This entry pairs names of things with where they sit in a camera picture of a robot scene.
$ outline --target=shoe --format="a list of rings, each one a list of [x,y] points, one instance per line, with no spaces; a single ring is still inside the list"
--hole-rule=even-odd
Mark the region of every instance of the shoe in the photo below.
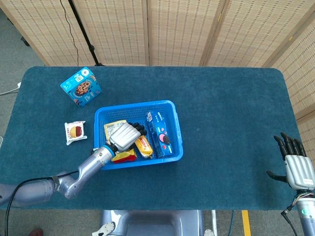
[[[32,232],[30,232],[29,236],[43,236],[42,229],[35,229]]]

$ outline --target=yellow floor tape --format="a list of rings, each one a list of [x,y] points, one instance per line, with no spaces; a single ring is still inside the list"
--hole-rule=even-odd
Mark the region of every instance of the yellow floor tape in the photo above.
[[[248,217],[248,211],[242,210],[244,236],[251,236],[250,219]]]

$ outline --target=stand pole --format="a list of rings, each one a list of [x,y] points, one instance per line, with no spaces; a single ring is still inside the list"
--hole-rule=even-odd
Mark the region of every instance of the stand pole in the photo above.
[[[94,53],[95,47],[90,43],[89,37],[88,37],[84,27],[83,27],[82,21],[81,21],[80,16],[79,16],[79,14],[77,12],[77,9],[75,9],[73,1],[72,0],[68,0],[68,1],[69,1],[70,6],[71,6],[71,9],[73,11],[73,14],[74,14],[74,16],[75,16],[79,26],[80,26],[80,29],[82,31],[82,34],[83,34],[84,38],[85,38],[85,41],[88,44],[89,50],[90,50],[90,52],[92,54],[92,57],[93,57],[93,59],[95,61],[95,66],[102,66],[102,64],[100,62],[98,62],[98,60],[97,60],[97,57],[96,57],[96,55]]]

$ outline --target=cookie image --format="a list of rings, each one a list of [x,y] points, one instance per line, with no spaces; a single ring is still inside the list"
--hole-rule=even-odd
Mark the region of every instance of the cookie image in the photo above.
[[[82,96],[83,94],[87,93],[89,91],[91,83],[88,81],[85,81],[81,83],[77,89],[75,90],[75,94],[78,96]]]

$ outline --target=basket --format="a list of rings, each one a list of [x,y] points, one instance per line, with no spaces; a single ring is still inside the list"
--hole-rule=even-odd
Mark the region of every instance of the basket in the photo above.
[[[146,115],[150,110],[158,110],[164,117],[167,127],[168,136],[172,145],[173,154],[164,158],[157,158],[156,150],[153,144],[152,136],[146,121]],[[147,131],[146,138],[148,139],[152,149],[153,158],[145,159],[141,156],[137,148],[135,148],[137,159],[134,162],[124,162],[114,164],[107,163],[102,169],[120,169],[134,166],[145,166],[153,164],[162,164],[166,162],[178,161],[183,157],[183,141],[181,129],[179,126],[178,116],[175,105],[169,100],[142,102],[134,104],[126,104],[111,107],[102,107],[95,113],[94,118],[94,147],[98,148],[106,143],[104,125],[114,121],[126,119],[127,122],[138,122],[145,126]]]

